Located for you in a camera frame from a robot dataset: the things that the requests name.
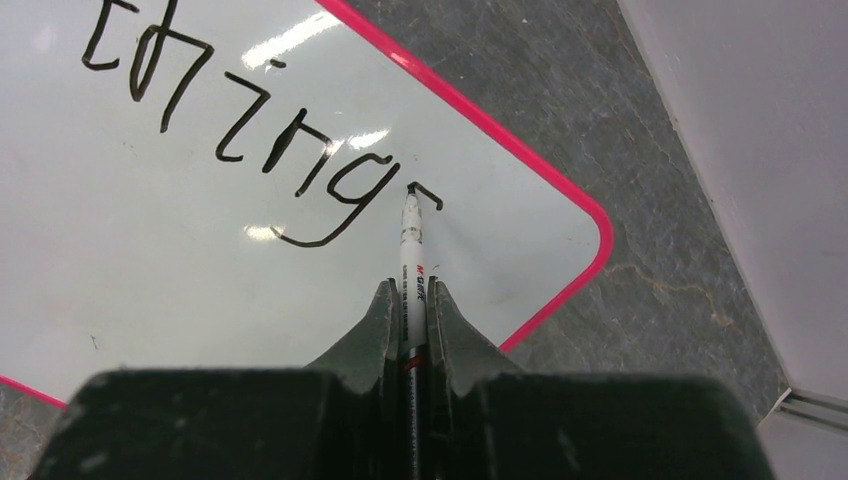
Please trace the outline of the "pink framed whiteboard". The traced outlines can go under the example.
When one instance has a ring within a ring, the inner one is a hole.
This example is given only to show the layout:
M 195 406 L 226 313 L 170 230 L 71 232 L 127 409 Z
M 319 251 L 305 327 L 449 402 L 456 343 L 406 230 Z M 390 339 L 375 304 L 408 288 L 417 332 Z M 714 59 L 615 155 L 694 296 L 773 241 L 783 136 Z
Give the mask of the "pink framed whiteboard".
M 606 212 L 346 1 L 1 5 L 1 378 L 303 365 L 423 271 L 511 348 Z

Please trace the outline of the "white black marker pen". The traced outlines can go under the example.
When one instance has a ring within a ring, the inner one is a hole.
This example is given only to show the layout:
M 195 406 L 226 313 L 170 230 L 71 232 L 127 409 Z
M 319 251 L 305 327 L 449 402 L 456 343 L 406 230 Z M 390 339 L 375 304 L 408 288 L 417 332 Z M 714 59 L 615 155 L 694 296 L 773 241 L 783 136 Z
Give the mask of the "white black marker pen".
M 420 382 L 425 365 L 426 287 L 424 286 L 424 249 L 422 212 L 417 196 L 418 184 L 407 186 L 407 196 L 401 216 L 401 327 L 400 373 L 403 380 L 405 423 L 407 427 L 407 473 L 410 479 L 424 477 L 422 465 L 422 394 Z

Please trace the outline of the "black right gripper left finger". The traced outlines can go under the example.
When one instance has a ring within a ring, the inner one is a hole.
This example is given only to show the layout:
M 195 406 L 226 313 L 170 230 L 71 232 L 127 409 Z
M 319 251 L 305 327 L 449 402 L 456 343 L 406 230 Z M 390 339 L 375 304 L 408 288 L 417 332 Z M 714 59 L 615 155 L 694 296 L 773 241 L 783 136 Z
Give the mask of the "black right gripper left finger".
M 35 479 L 396 479 L 399 293 L 300 368 L 118 369 L 60 415 Z

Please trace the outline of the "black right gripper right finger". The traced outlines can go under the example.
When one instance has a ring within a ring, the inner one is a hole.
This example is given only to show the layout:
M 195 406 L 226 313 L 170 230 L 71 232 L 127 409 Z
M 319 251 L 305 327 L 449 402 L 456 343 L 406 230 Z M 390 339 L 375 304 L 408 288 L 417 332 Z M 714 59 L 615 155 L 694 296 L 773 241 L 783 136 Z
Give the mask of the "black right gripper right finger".
M 428 282 L 439 479 L 770 479 L 732 392 L 703 376 L 522 370 Z

